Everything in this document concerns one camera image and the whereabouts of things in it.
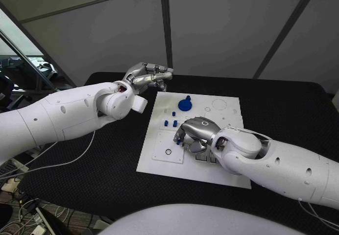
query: blue object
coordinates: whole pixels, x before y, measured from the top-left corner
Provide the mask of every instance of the blue object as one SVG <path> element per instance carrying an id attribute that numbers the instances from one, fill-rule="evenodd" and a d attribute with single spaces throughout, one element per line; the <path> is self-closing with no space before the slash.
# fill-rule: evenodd
<path id="1" fill-rule="evenodd" d="M 180 100 L 177 107 L 182 111 L 189 111 L 192 109 L 190 96 L 186 96 L 186 99 Z"/>

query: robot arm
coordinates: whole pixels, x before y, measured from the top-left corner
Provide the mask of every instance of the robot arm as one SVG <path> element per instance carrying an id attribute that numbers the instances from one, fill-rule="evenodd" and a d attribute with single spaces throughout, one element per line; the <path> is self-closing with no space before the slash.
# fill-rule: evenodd
<path id="1" fill-rule="evenodd" d="M 137 94 L 148 86 L 166 91 L 163 79 L 171 79 L 171 73 L 170 68 L 138 63 L 122 81 L 56 92 L 30 106 L 1 113 L 0 165 L 33 147 L 86 135 L 122 119 L 131 109 L 143 113 L 147 100 Z"/>
<path id="2" fill-rule="evenodd" d="M 291 144 L 258 140 L 241 129 L 218 125 L 203 117 L 189 119 L 174 135 L 193 153 L 210 151 L 225 170 L 246 176 L 280 195 L 339 210 L 339 163 Z"/>

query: white wall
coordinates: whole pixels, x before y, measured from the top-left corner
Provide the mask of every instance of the white wall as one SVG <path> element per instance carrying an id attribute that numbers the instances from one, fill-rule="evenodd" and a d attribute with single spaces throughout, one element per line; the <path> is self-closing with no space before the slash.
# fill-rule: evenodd
<path id="1" fill-rule="evenodd" d="M 171 0 L 177 74 L 251 78 L 298 0 Z"/>
<path id="2" fill-rule="evenodd" d="M 42 55 L 39 49 L 27 39 L 21 30 L 11 22 L 0 9 L 0 29 L 26 55 Z M 14 51 L 8 48 L 7 44 L 0 39 L 0 55 L 16 55 Z"/>
<path id="3" fill-rule="evenodd" d="M 95 72 L 167 64 L 158 0 L 109 0 L 23 26 L 78 86 Z"/>
<path id="4" fill-rule="evenodd" d="M 311 0 L 259 79 L 311 81 L 339 89 L 339 1 Z"/>
<path id="5" fill-rule="evenodd" d="M 19 21 L 92 1 L 94 0 L 0 0 Z"/>

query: white pegboard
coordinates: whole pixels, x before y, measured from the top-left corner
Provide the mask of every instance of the white pegboard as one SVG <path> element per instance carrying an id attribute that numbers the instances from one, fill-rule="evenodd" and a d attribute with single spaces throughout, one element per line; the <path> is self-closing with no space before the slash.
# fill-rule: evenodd
<path id="1" fill-rule="evenodd" d="M 187 95 L 190 96 L 192 109 L 184 112 L 179 110 L 177 103 Z M 249 179 L 226 172 L 215 158 L 210 158 L 209 149 L 206 157 L 203 157 L 183 150 L 171 141 L 180 124 L 193 117 L 206 117 L 215 121 L 221 128 L 228 124 L 244 127 L 236 97 L 158 92 L 135 169 L 137 172 L 239 188 L 251 188 Z M 167 127 L 164 127 L 164 120 L 169 121 Z M 174 120 L 177 120 L 177 127 L 173 127 Z"/>

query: black fabric surface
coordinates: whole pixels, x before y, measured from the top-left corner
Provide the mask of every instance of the black fabric surface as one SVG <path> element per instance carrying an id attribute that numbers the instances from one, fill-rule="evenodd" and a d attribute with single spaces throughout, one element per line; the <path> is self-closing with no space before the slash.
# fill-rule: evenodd
<path id="1" fill-rule="evenodd" d="M 112 82 L 122 73 L 95 73 L 89 84 Z M 169 92 L 239 97 L 244 127 L 339 161 L 339 113 L 316 83 L 174 75 Z M 156 89 L 143 114 L 127 117 L 95 133 L 92 146 L 72 164 L 29 173 L 20 190 L 63 207 L 118 218 L 147 207 L 195 203 L 254 214 L 306 234 L 336 234 L 301 210 L 298 202 L 252 183 L 252 190 L 135 172 L 150 121 Z M 65 141 L 32 168 L 70 161 L 85 150 L 92 134 Z M 314 206 L 339 223 L 339 212 Z"/>

